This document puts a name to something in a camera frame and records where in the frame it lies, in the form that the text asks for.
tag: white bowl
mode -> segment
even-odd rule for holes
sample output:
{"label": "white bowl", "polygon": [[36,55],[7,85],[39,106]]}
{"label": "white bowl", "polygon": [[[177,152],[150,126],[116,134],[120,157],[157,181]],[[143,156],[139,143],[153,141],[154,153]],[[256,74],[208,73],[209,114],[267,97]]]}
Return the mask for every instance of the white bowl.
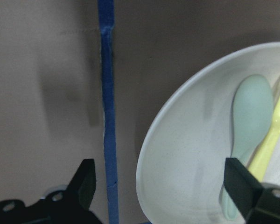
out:
{"label": "white bowl", "polygon": [[[232,147],[231,105],[239,83],[252,74],[277,84],[280,42],[252,46],[207,66],[154,119],[136,175],[138,200],[153,224],[229,223],[219,193]],[[280,185],[280,140],[265,181]]]}

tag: metal screw head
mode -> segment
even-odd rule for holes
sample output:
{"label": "metal screw head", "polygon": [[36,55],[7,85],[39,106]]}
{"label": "metal screw head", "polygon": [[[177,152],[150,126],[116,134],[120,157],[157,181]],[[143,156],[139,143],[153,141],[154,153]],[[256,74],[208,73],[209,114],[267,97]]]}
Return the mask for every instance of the metal screw head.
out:
{"label": "metal screw head", "polygon": [[279,189],[274,189],[272,190],[272,194],[277,197],[277,198],[280,198],[280,190]]}
{"label": "metal screw head", "polygon": [[52,196],[52,200],[54,202],[58,202],[63,198],[63,194],[62,192],[59,192],[58,194],[55,194],[54,196]]}
{"label": "metal screw head", "polygon": [[15,208],[15,203],[14,202],[10,202],[10,203],[8,203],[7,205],[5,205],[3,207],[3,211],[4,212],[8,212],[8,211],[11,211],[14,208]]}

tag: yellow fork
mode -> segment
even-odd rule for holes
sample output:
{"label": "yellow fork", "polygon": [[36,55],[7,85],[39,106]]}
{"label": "yellow fork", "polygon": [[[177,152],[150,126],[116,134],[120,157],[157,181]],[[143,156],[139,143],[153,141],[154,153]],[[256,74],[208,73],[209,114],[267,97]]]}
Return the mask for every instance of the yellow fork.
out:
{"label": "yellow fork", "polygon": [[273,112],[271,127],[253,157],[248,170],[261,182],[280,137],[280,96]]}

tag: blue tape strip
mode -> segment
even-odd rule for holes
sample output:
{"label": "blue tape strip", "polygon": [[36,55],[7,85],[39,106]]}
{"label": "blue tape strip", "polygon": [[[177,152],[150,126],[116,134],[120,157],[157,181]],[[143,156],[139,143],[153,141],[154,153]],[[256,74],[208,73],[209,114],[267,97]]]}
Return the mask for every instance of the blue tape strip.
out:
{"label": "blue tape strip", "polygon": [[101,33],[102,90],[105,111],[104,153],[109,223],[119,224],[114,83],[112,70],[112,30],[114,27],[113,0],[98,0],[98,17]]}

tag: fork handle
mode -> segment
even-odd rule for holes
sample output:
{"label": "fork handle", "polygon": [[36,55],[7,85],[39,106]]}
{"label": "fork handle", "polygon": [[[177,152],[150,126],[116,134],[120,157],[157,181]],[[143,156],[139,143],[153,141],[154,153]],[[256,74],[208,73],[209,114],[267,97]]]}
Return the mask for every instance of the fork handle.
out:
{"label": "fork handle", "polygon": [[280,129],[275,128],[272,125],[249,165],[248,170],[259,182],[262,181],[266,173],[266,168],[279,137]]}

